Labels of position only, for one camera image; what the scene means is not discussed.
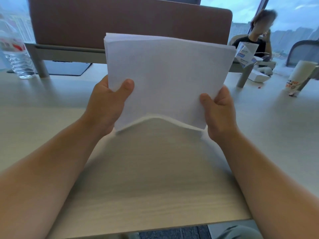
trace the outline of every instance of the black shirt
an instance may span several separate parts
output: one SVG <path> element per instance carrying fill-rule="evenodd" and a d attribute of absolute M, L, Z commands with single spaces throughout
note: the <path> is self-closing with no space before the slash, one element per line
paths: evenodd
<path fill-rule="evenodd" d="M 253 43 L 253 44 L 259 44 L 257 50 L 256 50 L 256 53 L 255 56 L 257 57 L 263 57 L 263 56 L 266 56 L 268 54 L 265 54 L 265 50 L 266 50 L 266 42 L 262 39 L 258 39 L 257 42 L 253 42 L 251 41 L 248 36 L 246 37 L 242 37 L 242 38 L 239 38 L 237 39 L 234 43 L 233 43 L 233 46 L 235 46 L 236 48 L 238 48 L 238 45 L 239 45 L 239 42 L 248 42 L 248 43 Z"/>

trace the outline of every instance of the desk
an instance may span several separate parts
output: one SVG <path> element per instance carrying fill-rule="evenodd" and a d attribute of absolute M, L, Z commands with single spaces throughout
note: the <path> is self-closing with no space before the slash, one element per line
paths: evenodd
<path fill-rule="evenodd" d="M 80 77 L 20 80 L 0 73 L 0 169 L 75 121 L 106 72 L 106 65 L 93 64 Z M 245 89 L 238 89 L 239 76 L 229 73 L 225 81 L 239 127 L 279 167 L 319 196 L 318 82 L 310 80 L 311 85 L 293 98 L 281 92 L 285 78 L 273 76 L 261 89 L 248 80 Z M 206 133 L 201 136 L 163 120 L 148 120 L 102 139 L 49 238 L 251 218 L 220 149 Z"/>

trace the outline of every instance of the stack of paper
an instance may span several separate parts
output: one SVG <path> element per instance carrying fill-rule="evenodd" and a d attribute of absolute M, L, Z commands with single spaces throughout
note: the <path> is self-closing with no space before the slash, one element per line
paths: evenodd
<path fill-rule="evenodd" d="M 115 128 L 147 115 L 164 115 L 204 129 L 201 93 L 215 97 L 234 60 L 233 46 L 167 37 L 107 33 L 109 88 L 135 82 Z"/>

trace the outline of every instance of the dark hair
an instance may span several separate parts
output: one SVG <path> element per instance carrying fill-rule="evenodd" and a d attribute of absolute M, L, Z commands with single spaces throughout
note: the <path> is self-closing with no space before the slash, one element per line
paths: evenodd
<path fill-rule="evenodd" d="M 277 12 L 275 10 L 261 10 L 250 22 L 250 29 L 253 30 L 254 23 L 260 21 L 264 18 L 273 18 L 274 20 L 277 17 Z"/>

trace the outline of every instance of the paper cup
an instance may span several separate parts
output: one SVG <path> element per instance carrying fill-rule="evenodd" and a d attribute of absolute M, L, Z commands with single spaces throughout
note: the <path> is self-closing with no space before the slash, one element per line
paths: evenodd
<path fill-rule="evenodd" d="M 300 60 L 289 76 L 284 90 L 294 92 L 312 74 L 318 63 Z"/>

